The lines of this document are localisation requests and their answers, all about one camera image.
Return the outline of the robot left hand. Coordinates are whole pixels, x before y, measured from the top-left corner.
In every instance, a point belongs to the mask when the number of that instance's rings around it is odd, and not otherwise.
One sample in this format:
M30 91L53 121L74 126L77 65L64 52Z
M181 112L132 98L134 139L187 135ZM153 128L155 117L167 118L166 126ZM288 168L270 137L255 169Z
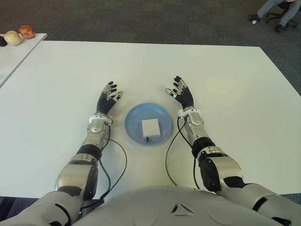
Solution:
M107 115L111 108L121 99L122 91L117 92L117 84L110 81L102 90L96 105L96 113Z

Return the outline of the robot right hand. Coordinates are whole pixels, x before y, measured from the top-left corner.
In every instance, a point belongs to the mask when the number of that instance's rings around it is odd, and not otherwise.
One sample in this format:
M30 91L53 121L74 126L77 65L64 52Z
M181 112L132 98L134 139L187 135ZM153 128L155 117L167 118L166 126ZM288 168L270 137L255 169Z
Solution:
M179 76L174 78L174 89L166 88L165 92L182 105L182 109L194 107L193 96L187 83Z

